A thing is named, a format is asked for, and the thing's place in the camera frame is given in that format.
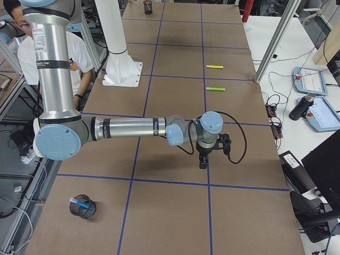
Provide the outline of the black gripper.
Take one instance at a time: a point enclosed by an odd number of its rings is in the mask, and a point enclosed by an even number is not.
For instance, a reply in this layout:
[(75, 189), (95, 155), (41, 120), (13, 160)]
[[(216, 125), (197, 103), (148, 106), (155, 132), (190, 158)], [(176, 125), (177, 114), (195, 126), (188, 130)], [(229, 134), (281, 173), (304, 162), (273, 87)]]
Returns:
[(226, 133), (219, 134), (217, 140), (212, 143), (205, 143), (203, 141), (198, 141), (195, 144), (196, 150), (199, 152), (199, 168), (206, 169), (208, 167), (208, 155), (213, 150), (222, 150), (223, 153), (230, 158), (231, 152), (231, 139)]

